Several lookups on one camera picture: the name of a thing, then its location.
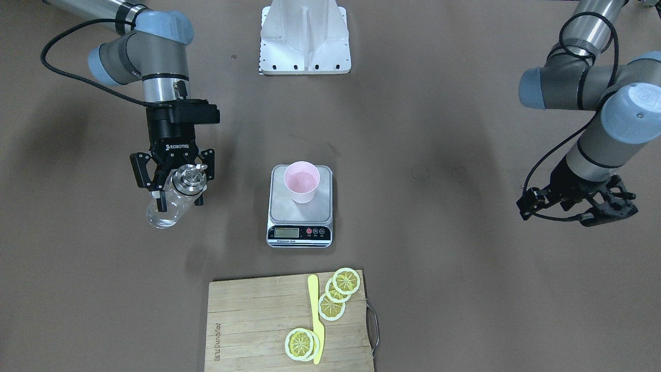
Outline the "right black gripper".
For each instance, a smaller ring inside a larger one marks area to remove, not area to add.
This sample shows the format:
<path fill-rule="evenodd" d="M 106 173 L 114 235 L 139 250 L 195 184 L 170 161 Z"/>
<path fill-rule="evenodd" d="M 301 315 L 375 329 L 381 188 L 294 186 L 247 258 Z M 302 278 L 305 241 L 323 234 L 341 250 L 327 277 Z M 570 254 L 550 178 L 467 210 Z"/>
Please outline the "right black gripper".
<path fill-rule="evenodd" d="M 215 150 L 199 150 L 195 127 L 219 124 L 219 109 L 203 99 L 178 99 L 147 107 L 146 117 L 151 155 L 129 155 L 137 186 L 155 193 L 156 209 L 167 212 L 165 184 L 172 166 L 194 163 L 194 205 L 203 206 L 204 191 L 215 177 Z M 153 176 L 147 169 L 151 160 L 156 163 Z"/>

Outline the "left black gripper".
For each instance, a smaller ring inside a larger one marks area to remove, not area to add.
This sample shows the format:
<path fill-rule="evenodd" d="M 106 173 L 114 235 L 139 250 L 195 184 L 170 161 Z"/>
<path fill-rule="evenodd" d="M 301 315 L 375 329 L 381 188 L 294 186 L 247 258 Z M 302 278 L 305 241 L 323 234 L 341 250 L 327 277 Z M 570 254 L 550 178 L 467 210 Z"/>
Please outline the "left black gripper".
<path fill-rule="evenodd" d="M 566 155 L 555 167 L 548 185 L 548 204 L 573 207 L 586 199 L 593 206 L 579 215 L 584 227 L 622 221 L 637 214 L 635 193 L 628 192 L 612 167 L 593 163 L 583 155 Z"/>

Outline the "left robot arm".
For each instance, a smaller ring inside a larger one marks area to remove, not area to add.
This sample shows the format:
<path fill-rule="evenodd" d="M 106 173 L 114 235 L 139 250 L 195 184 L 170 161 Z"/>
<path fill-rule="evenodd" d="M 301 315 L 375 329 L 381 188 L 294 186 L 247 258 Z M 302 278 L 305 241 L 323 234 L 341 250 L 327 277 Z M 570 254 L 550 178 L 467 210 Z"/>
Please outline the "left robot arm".
<path fill-rule="evenodd" d="M 583 213 L 562 222 L 585 227 L 621 221 L 637 213 L 635 194 L 618 170 L 660 132 L 659 51 L 619 64 L 615 21 L 626 1 L 580 1 L 559 32 L 543 67 L 527 70 L 518 94 L 534 109 L 592 111 L 572 134 L 577 142 L 556 165 L 545 188 L 525 180 L 516 205 L 524 221 L 555 205 L 565 211 L 583 201 Z"/>

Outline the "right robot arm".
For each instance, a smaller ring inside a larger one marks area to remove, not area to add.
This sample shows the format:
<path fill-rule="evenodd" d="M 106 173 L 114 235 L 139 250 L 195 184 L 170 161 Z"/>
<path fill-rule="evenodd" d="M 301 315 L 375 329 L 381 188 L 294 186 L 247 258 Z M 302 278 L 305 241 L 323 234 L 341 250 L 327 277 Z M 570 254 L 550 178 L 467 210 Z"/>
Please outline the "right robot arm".
<path fill-rule="evenodd" d="M 137 186 L 151 192 L 156 209 L 165 213 L 174 200 L 167 194 L 167 186 L 175 187 L 172 174 L 185 176 L 198 168 L 201 180 L 180 194 L 190 195 L 194 205 L 201 206 L 206 182 L 214 175 L 214 155 L 213 150 L 198 148 L 195 127 L 219 124 L 221 115 L 215 104 L 191 97 L 186 47 L 194 39 L 194 29 L 188 17 L 177 10 L 153 10 L 131 1 L 49 1 L 48 5 L 83 19 L 73 30 L 104 23 L 118 39 L 89 53 L 94 80 L 59 70 L 46 59 L 51 47 L 70 35 L 71 29 L 45 45 L 42 64 L 144 106 L 149 152 L 130 155 Z"/>

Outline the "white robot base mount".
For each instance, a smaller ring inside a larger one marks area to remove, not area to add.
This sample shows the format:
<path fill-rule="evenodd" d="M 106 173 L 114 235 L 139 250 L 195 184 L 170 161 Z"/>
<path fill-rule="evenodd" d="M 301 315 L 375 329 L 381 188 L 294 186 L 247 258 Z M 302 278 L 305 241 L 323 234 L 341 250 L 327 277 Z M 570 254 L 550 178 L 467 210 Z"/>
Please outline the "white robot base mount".
<path fill-rule="evenodd" d="M 330 75 L 352 70 L 347 10 L 336 1 L 273 1 L 261 10 L 262 75 Z"/>

